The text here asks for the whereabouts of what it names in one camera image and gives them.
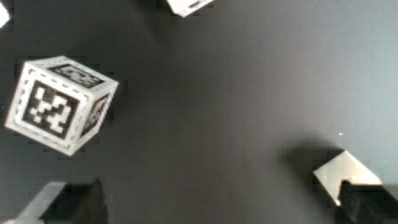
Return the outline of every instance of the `black object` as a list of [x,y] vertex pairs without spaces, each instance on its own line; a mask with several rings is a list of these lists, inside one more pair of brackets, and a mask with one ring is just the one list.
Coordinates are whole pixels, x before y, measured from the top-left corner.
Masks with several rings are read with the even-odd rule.
[[108,224],[108,212],[99,180],[67,184],[41,216],[44,224]]
[[382,185],[341,182],[341,208],[355,224],[398,224],[398,201]]

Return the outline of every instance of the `black and white pattern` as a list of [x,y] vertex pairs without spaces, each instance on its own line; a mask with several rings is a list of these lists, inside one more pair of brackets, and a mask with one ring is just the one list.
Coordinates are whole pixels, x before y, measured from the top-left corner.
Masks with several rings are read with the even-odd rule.
[[65,138],[78,100],[35,81],[23,121],[60,139]]
[[83,72],[71,64],[48,68],[62,77],[78,83],[87,89],[103,83],[103,80]]
[[89,131],[96,127],[99,117],[101,117],[101,113],[103,113],[103,109],[105,109],[106,100],[108,100],[108,95],[94,103],[94,106],[92,106],[92,109],[90,109],[90,115],[89,115],[85,126],[83,126],[81,136],[89,133]]

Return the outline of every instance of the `white cube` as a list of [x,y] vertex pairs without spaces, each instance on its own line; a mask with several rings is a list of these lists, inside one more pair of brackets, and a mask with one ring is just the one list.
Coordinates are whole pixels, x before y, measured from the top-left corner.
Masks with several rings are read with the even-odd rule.
[[7,22],[9,22],[9,12],[0,2],[0,28]]
[[174,14],[186,17],[213,0],[167,0]]
[[64,56],[25,62],[5,126],[69,156],[99,131],[117,84]]
[[343,180],[348,180],[350,183],[357,185],[382,185],[382,180],[348,151],[341,152],[325,165],[314,170],[314,176],[337,206],[341,205],[339,186]]

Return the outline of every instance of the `dark gray floor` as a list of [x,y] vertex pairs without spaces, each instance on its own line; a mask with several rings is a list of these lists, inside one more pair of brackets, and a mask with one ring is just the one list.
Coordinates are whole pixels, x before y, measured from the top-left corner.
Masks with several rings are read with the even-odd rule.
[[67,158],[0,129],[0,221],[49,181],[103,180],[112,224],[337,223],[311,170],[348,149],[398,170],[398,2],[7,0],[0,122],[19,65],[65,55],[120,81]]

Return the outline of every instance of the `fiducial marker cube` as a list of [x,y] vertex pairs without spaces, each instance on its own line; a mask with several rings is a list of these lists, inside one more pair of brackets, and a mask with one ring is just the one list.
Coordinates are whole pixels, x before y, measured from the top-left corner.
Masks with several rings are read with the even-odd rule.
[[176,15],[186,17],[213,0],[167,0]]
[[69,156],[99,131],[117,84],[64,56],[25,62],[5,126]]

